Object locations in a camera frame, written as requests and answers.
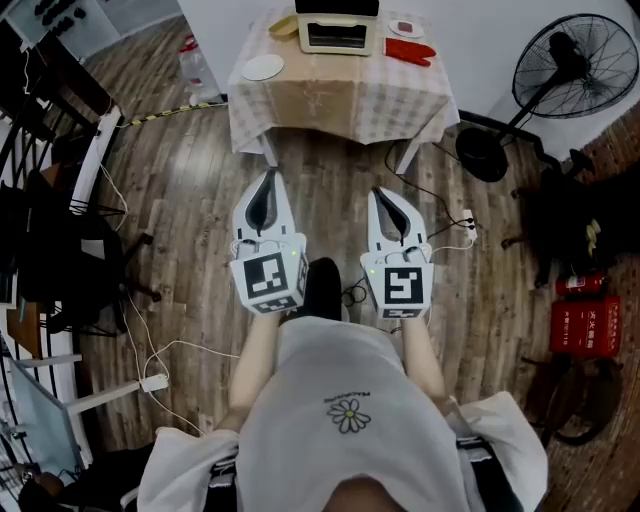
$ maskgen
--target black fan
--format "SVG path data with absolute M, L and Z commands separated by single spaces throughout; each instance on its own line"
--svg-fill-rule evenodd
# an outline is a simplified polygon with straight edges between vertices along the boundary
M 638 78 L 638 49 L 615 21 L 595 14 L 561 18 L 538 32 L 525 48 L 513 78 L 513 96 L 522 110 L 509 123 L 528 114 L 581 117 L 615 105 Z M 507 157 L 497 137 L 477 128 L 456 141 L 462 165 L 476 178 L 498 181 L 507 172 Z

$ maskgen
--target flower graphic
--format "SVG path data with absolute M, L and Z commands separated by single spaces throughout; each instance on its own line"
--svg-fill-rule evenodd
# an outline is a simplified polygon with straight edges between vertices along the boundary
M 327 411 L 332 421 L 340 424 L 340 433 L 359 432 L 371 421 L 371 416 L 358 412 L 360 403 L 356 400 L 340 400 Z

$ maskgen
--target white t-shirt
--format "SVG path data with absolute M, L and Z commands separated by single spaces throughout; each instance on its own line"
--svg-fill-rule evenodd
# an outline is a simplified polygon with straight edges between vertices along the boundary
M 160 429 L 141 512 L 201 512 L 209 470 L 237 450 L 239 509 L 320 511 L 344 480 L 368 476 L 405 510 L 481 511 L 468 460 L 438 409 L 404 374 L 386 334 L 305 317 L 280 330 L 275 375 L 240 434 Z M 506 393 L 460 409 L 494 450 L 525 511 L 546 490 L 546 455 Z

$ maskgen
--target red container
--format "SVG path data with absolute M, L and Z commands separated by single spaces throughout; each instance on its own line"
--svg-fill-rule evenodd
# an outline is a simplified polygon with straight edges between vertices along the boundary
M 592 276 L 572 276 L 568 279 L 556 281 L 556 293 L 558 295 L 589 294 L 596 295 L 602 289 L 604 274 L 597 273 Z
M 620 297 L 556 302 L 551 309 L 551 352 L 614 357 L 620 350 Z

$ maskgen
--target small plate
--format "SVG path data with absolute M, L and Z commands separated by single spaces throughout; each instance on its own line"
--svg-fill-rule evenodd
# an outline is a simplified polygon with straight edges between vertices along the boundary
M 254 57 L 242 67 L 242 76 L 247 80 L 260 81 L 276 76 L 284 67 L 280 55 L 269 54 Z
M 398 27 L 398 23 L 409 23 L 413 30 L 411 32 L 405 32 L 404 30 L 400 30 Z M 424 29 L 420 25 L 416 25 L 412 21 L 407 20 L 391 20 L 389 22 L 389 28 L 402 37 L 409 37 L 411 39 L 419 39 L 424 35 Z

